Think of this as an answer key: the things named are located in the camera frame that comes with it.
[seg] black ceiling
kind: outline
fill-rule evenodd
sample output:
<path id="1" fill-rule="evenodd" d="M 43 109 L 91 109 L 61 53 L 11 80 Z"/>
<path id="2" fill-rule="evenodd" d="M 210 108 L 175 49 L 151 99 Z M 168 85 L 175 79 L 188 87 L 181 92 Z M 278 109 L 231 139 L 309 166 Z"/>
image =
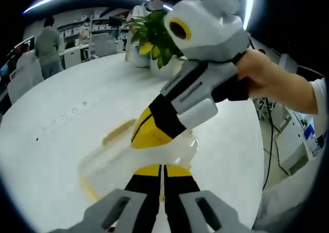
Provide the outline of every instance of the black ceiling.
<path id="1" fill-rule="evenodd" d="M 3 48 L 8 50 L 22 40 L 24 27 L 35 20 L 59 12 L 106 6 L 110 8 L 133 8 L 139 0 L 62 0 L 30 11 L 25 16 L 22 12 L 38 0 L 10 0 L 8 5 L 3 0 L 3 18 L 11 20 L 2 25 L 2 33 L 7 33 L 3 39 Z M 168 5 L 174 5 L 180 0 L 163 0 Z M 239 0 L 241 5 L 238 15 L 244 19 L 246 0 Z M 325 26 L 325 18 L 319 11 L 321 0 L 254 0 L 248 31 L 270 48 L 278 52 L 287 52 L 300 65 L 315 70 L 324 70 L 319 59 L 319 41 L 324 42 L 321 27 Z"/>

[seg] wall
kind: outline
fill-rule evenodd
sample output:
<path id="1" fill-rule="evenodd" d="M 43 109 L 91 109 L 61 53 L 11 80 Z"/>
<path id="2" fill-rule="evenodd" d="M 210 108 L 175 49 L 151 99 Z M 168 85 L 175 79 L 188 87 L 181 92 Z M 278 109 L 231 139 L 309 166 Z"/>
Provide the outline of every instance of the wall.
<path id="1" fill-rule="evenodd" d="M 263 49 L 265 50 L 266 55 L 276 64 L 279 64 L 280 62 L 280 55 L 278 55 L 276 52 L 274 52 L 272 49 L 268 48 L 264 44 L 258 42 L 256 39 L 250 37 L 252 40 L 253 45 L 255 46 L 255 49 Z"/>
<path id="2" fill-rule="evenodd" d="M 76 9 L 76 10 L 56 14 L 53 16 L 55 19 L 54 27 L 72 23 L 72 22 L 74 22 L 74 20 L 79 21 L 81 19 L 82 15 L 87 15 L 88 17 L 90 17 L 90 15 L 95 13 L 96 9 L 104 11 L 107 8 L 105 8 L 105 7 L 103 7 L 103 8 L 83 8 L 83 9 Z M 103 18 L 106 18 L 109 16 L 114 16 L 114 15 L 117 15 L 117 14 L 120 14 L 123 12 L 127 12 L 127 11 L 129 11 L 129 9 L 117 8 L 117 9 L 111 11 L 110 13 L 106 14 Z M 32 23 L 31 25 L 27 26 L 24 30 L 22 40 L 25 40 L 32 35 L 37 37 L 43 29 L 43 23 L 44 23 L 44 20 L 41 20 L 41 21 L 36 21 L 36 22 Z"/>

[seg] hand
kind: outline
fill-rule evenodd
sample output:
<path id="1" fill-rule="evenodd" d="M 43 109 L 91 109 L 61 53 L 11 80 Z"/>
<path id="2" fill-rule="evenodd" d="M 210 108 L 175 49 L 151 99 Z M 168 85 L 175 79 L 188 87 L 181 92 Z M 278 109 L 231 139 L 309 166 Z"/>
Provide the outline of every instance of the hand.
<path id="1" fill-rule="evenodd" d="M 269 97 L 277 81 L 280 70 L 269 57 L 258 50 L 247 49 L 235 65 L 238 78 L 249 78 L 249 96 L 252 98 Z"/>

